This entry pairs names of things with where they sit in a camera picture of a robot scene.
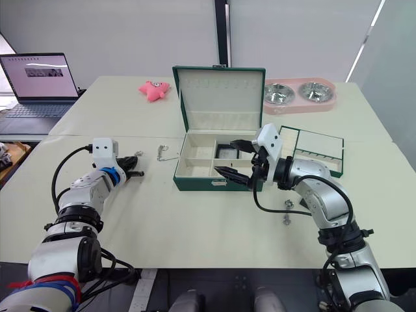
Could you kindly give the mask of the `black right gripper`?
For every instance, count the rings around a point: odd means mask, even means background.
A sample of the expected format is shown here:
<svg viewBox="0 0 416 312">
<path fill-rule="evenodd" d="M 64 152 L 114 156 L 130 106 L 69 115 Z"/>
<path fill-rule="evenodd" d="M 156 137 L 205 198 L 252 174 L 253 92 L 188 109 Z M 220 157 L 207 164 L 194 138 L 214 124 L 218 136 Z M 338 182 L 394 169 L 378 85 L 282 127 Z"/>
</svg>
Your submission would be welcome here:
<svg viewBox="0 0 416 312">
<path fill-rule="evenodd" d="M 265 148 L 260 148 L 256 152 L 251 140 L 233 140 L 229 145 L 236 150 L 245 153 L 255 153 L 252 163 L 252 176 L 249 177 L 244 174 L 240 174 L 238 170 L 227 166 L 215 166 L 214 169 L 222 177 L 230 180 L 236 184 L 249 187 L 253 192 L 257 191 L 257 186 L 260 181 L 267 180 L 268 175 L 268 152 Z"/>
</svg>

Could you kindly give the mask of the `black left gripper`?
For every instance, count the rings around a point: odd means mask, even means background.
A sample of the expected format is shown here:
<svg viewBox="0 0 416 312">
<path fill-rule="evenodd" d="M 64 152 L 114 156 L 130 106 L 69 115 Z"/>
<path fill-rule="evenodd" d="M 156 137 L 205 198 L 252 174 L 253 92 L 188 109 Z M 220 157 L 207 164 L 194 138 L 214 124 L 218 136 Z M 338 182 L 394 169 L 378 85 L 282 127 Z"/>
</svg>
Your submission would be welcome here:
<svg viewBox="0 0 416 312">
<path fill-rule="evenodd" d="M 118 166 L 124 171 L 126 179 L 131 177 L 143 177 L 143 171 L 131 171 L 137 167 L 138 157 L 129 156 L 129 157 L 119 157 L 116 159 Z"/>
</svg>

